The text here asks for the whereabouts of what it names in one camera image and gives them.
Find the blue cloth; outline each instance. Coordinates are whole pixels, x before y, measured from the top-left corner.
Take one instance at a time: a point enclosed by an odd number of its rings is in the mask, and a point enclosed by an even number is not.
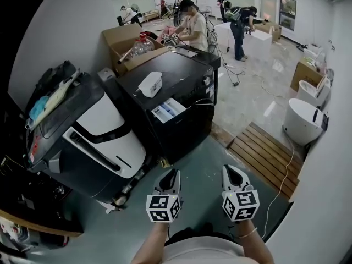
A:
[[[29,117],[33,120],[36,120],[37,117],[44,111],[48,100],[48,96],[42,96],[38,101],[36,101],[34,107],[32,107],[31,111],[29,112]]]

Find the bracelet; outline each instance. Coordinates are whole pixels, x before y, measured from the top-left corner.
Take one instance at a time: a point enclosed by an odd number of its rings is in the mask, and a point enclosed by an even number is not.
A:
[[[249,234],[247,234],[247,235],[242,235],[242,236],[238,236],[237,238],[238,238],[238,239],[246,238],[246,237],[250,236],[251,234],[253,234],[253,233],[254,233],[255,231],[257,231],[257,230],[258,230],[258,227],[254,228],[254,230],[251,231]]]

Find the white floor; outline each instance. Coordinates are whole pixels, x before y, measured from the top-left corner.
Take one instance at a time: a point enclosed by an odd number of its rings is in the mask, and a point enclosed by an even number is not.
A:
[[[143,24],[143,29],[159,35],[165,25],[173,26],[171,20],[155,20]],[[283,133],[282,121],[287,99],[296,95],[290,83],[303,53],[296,48],[296,44],[284,38],[272,44],[268,61],[249,56],[246,62],[239,62],[234,59],[234,48],[230,48],[228,53],[226,47],[219,48],[222,64],[230,64],[235,67],[231,69],[233,72],[245,72],[245,75],[239,75],[240,84],[234,87],[231,81],[237,82],[236,75],[229,73],[230,81],[226,69],[220,68],[218,103],[213,121],[234,136],[254,121],[291,148]]]

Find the white shirt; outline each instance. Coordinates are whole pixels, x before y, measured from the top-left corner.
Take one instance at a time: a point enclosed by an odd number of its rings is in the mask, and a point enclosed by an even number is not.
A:
[[[163,264],[257,264],[243,257],[243,248],[214,236],[198,236],[164,248]]]
[[[137,15],[137,13],[135,11],[133,11],[131,8],[126,8],[126,16],[125,16],[125,20],[127,20],[128,18],[133,18],[135,15]]]
[[[186,28],[189,35],[195,31],[200,32],[197,39],[189,41],[189,45],[199,50],[208,51],[207,23],[202,14],[196,13],[194,16],[187,16],[181,27]]]

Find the backpack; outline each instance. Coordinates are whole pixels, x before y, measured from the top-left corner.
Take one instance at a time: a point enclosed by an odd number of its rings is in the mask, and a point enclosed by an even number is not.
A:
[[[228,9],[231,9],[232,7],[232,3],[228,0],[225,0],[224,2],[222,2],[222,7],[225,9],[225,10],[228,10]]]
[[[225,18],[230,21],[238,21],[242,15],[242,8],[235,6],[225,13]]]

